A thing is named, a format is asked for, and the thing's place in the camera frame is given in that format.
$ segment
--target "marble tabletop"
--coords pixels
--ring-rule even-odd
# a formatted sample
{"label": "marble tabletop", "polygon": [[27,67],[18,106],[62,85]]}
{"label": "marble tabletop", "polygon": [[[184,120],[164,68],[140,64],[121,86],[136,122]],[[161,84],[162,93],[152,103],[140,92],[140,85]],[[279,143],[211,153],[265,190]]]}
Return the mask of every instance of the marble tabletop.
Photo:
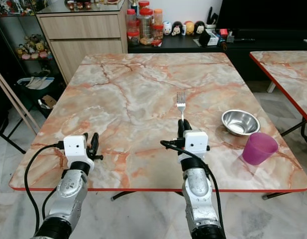
{"label": "marble tabletop", "polygon": [[[287,192],[307,189],[302,167],[245,82],[223,53],[104,54],[84,58],[54,110],[16,169],[9,185],[24,190],[24,171],[42,146],[66,135],[99,133],[98,153],[89,174],[90,191],[181,191],[177,154],[160,140],[177,136],[178,91],[185,91],[185,118],[208,134],[205,162],[222,192]],[[241,109],[255,115],[261,132],[279,150],[259,166],[240,155],[247,137],[229,134],[221,115]],[[28,175],[32,190],[51,190],[67,159],[57,149],[42,152]]]}
{"label": "marble tabletop", "polygon": [[254,51],[250,56],[307,120],[307,51]]}

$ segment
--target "black cord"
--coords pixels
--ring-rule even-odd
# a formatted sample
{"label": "black cord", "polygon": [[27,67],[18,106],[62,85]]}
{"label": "black cord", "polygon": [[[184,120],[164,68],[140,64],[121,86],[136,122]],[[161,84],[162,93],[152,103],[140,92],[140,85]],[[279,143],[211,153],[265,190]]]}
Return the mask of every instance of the black cord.
{"label": "black cord", "polygon": [[29,172],[29,168],[31,167],[34,159],[37,157],[37,155],[39,155],[39,153],[47,148],[53,148],[53,147],[58,147],[59,144],[58,143],[55,143],[55,144],[51,144],[51,145],[47,145],[47,146],[44,146],[42,148],[40,148],[35,154],[34,156],[31,158],[31,160],[29,161],[26,169],[25,169],[25,174],[24,174],[24,184],[25,184],[25,190],[26,190],[26,193],[30,199],[30,201],[32,202],[32,205],[34,207],[34,210],[35,210],[35,216],[36,216],[36,225],[35,225],[35,233],[38,231],[39,229],[39,210],[38,210],[38,206],[35,202],[35,199],[33,198],[30,190],[29,190],[29,186],[28,186],[28,181],[27,181],[27,176],[28,176],[28,172]]}
{"label": "black cord", "polygon": [[219,196],[219,190],[218,190],[218,185],[217,185],[217,181],[214,177],[214,174],[212,173],[212,171],[210,170],[210,168],[208,167],[208,165],[206,163],[204,163],[204,161],[200,158],[200,157],[197,157],[195,154],[191,153],[191,152],[188,152],[184,149],[181,149],[181,148],[178,148],[178,147],[175,147],[173,146],[173,141],[166,141],[166,140],[162,140],[160,141],[160,143],[165,146],[166,149],[170,148],[170,149],[173,149],[175,151],[178,151],[178,152],[182,152],[182,153],[185,153],[189,156],[191,156],[192,158],[195,158],[197,160],[200,160],[201,163],[203,164],[203,167],[204,167],[204,170],[205,170],[205,173],[208,173],[211,178],[212,178],[212,181],[213,181],[213,184],[214,184],[214,188],[215,188],[215,194],[216,194],[216,200],[217,200],[217,209],[218,209],[218,219],[219,219],[219,223],[222,227],[222,232],[223,232],[223,235],[224,235],[224,238],[226,238],[226,235],[225,235],[225,230],[224,230],[224,223],[223,223],[223,217],[222,217],[222,208],[221,208],[221,199],[220,199],[220,196]]}
{"label": "black cord", "polygon": [[43,220],[44,220],[45,217],[46,217],[46,215],[45,215],[46,203],[47,203],[48,199],[54,194],[54,192],[56,192],[56,189],[57,189],[57,187],[55,187],[55,188],[53,189],[53,191],[51,191],[51,192],[47,195],[47,197],[45,198],[45,200],[44,200],[44,202],[43,202],[43,205],[42,205]]}

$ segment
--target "fork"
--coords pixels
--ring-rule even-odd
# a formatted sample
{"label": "fork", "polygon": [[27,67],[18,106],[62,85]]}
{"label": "fork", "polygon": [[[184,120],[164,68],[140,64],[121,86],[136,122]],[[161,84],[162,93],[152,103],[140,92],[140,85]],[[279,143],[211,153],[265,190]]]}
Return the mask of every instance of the fork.
{"label": "fork", "polygon": [[181,111],[181,119],[184,122],[185,92],[177,92],[177,107]]}

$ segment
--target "stainless steel bowl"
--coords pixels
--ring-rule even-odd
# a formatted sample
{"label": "stainless steel bowl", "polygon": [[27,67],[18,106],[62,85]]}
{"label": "stainless steel bowl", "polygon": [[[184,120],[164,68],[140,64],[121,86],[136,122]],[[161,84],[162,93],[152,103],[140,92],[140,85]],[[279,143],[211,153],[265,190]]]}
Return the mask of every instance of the stainless steel bowl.
{"label": "stainless steel bowl", "polygon": [[260,129],[258,120],[246,111],[226,111],[222,114],[222,122],[227,131],[237,136],[251,135]]}

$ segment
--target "purple cup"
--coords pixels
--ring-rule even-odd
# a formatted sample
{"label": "purple cup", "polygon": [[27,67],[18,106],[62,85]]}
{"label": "purple cup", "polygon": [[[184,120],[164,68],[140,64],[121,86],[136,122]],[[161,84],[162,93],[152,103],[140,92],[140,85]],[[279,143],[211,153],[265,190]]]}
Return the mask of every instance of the purple cup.
{"label": "purple cup", "polygon": [[244,160],[258,165],[277,152],[277,142],[265,133],[253,133],[249,136],[243,151]]}

